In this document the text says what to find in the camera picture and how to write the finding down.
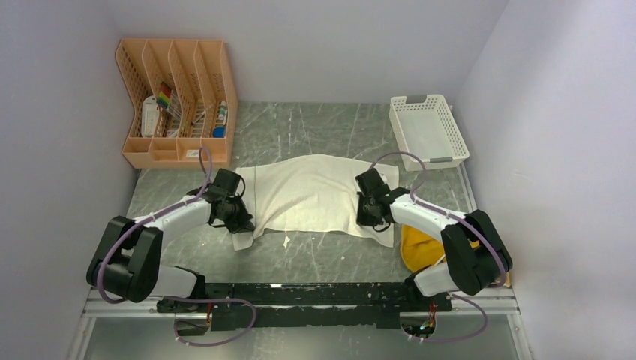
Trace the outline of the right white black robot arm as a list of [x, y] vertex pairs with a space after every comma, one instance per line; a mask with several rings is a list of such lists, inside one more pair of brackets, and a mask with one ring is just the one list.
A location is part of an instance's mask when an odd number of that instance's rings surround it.
[[482, 210], [462, 213], [440, 208], [403, 187], [391, 189], [377, 169], [357, 175], [356, 223], [377, 232], [394, 224], [412, 227], [440, 243], [445, 262], [414, 271], [405, 302], [424, 310], [440, 293], [474, 296], [499, 281], [505, 283], [513, 261], [490, 217]]

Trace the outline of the cream white towel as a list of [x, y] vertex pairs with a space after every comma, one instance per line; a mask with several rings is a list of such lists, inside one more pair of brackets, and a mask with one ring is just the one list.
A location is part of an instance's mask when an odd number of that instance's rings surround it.
[[359, 187], [355, 177], [370, 166], [367, 161], [312, 154], [236, 169], [247, 186], [242, 199], [253, 215], [255, 229], [233, 235], [233, 247], [236, 251], [251, 247], [266, 230], [341, 232], [393, 247], [392, 229], [375, 232], [356, 223]]

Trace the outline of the yellow brown towel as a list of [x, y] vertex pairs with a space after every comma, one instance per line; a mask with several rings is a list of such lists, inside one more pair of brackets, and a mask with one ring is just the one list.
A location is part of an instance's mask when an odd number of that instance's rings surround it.
[[433, 237], [411, 226], [400, 229], [400, 256], [411, 272], [446, 261], [443, 245]]

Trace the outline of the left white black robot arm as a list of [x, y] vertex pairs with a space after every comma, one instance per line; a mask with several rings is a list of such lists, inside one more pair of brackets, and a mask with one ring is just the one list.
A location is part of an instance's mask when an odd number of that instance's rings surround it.
[[253, 232], [253, 217], [242, 199], [246, 188], [242, 176], [220, 169], [166, 208], [145, 217], [114, 217], [88, 267], [88, 284], [111, 304], [166, 296], [177, 298], [187, 311], [201, 310], [208, 300], [204, 275], [161, 265], [162, 253], [170, 241], [204, 224], [232, 234]]

